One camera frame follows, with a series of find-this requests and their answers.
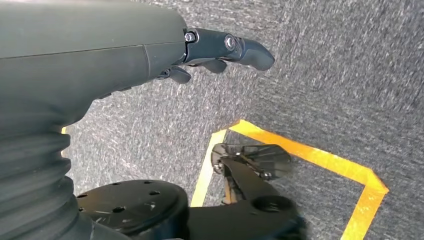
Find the gray robot arm cover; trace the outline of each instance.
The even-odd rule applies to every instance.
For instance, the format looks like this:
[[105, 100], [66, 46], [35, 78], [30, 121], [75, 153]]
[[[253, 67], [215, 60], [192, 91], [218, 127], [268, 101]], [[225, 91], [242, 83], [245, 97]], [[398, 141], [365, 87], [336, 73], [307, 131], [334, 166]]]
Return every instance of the gray robot arm cover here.
[[[188, 47], [187, 30], [178, 13], [135, 2], [0, 1], [0, 239], [129, 239], [79, 214], [61, 129], [95, 99], [194, 63], [211, 31], [192, 29]], [[258, 64], [256, 42], [233, 40], [223, 55], [197, 58], [274, 63], [266, 53]]]

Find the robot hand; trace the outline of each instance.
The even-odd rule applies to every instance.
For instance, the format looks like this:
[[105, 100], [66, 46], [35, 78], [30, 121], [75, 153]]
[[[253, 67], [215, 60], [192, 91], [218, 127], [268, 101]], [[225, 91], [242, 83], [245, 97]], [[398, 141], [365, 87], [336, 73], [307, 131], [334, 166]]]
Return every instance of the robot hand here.
[[[268, 70], [275, 62], [273, 55], [259, 42], [230, 33], [190, 28], [184, 37], [186, 53], [177, 65], [202, 66], [219, 74], [227, 68], [225, 61], [252, 66], [260, 71]], [[157, 78], [171, 78], [177, 83], [185, 84], [191, 77], [187, 71], [175, 66], [165, 69]]]

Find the gray carpet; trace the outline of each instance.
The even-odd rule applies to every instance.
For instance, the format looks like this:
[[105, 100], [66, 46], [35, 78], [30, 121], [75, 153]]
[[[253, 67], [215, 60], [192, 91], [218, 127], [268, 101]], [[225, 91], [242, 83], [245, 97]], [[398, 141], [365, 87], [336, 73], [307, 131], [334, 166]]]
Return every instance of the gray carpet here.
[[[75, 193], [162, 179], [191, 196], [211, 133], [237, 119], [371, 168], [389, 188], [366, 239], [424, 239], [424, 5], [420, 0], [159, 0], [193, 27], [263, 43], [275, 66], [189, 69], [97, 100], [67, 132]], [[227, 141], [245, 142], [235, 133]], [[274, 183], [311, 239], [339, 239], [363, 187], [301, 159]], [[219, 202], [214, 177], [207, 205]]]

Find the black mechanical arm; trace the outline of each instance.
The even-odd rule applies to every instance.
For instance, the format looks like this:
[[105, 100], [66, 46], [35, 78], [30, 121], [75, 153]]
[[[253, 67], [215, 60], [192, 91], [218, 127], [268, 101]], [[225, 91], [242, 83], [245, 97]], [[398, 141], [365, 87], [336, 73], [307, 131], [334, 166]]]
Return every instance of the black mechanical arm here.
[[302, 236], [294, 203], [264, 182], [276, 175], [263, 166], [277, 162], [260, 161], [242, 146], [214, 150], [212, 165], [225, 178], [228, 205], [201, 208], [189, 208], [184, 190], [163, 181], [118, 182], [75, 197], [65, 176], [71, 161], [61, 155], [70, 145], [61, 129], [79, 121], [95, 99], [154, 79], [187, 83], [191, 76], [181, 66], [221, 73], [233, 62], [266, 71], [274, 61], [256, 41], [188, 28], [169, 9], [0, 1], [0, 239]]

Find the yellow square outline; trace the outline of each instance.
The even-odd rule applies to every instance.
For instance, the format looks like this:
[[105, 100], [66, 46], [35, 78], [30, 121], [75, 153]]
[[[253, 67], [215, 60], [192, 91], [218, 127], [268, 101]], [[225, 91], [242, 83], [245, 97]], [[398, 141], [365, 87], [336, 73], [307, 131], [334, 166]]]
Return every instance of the yellow square outline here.
[[[389, 189], [381, 182], [372, 169], [329, 152], [268, 132], [245, 120], [239, 120], [228, 129], [264, 144], [280, 145], [294, 156], [364, 185], [362, 194], [341, 236], [342, 240], [364, 239], [384, 196], [389, 192]], [[226, 132], [226, 129], [216, 132], [210, 139], [192, 197], [191, 207], [201, 207], [203, 205], [213, 171], [210, 162], [211, 151], [215, 144], [224, 141]]]

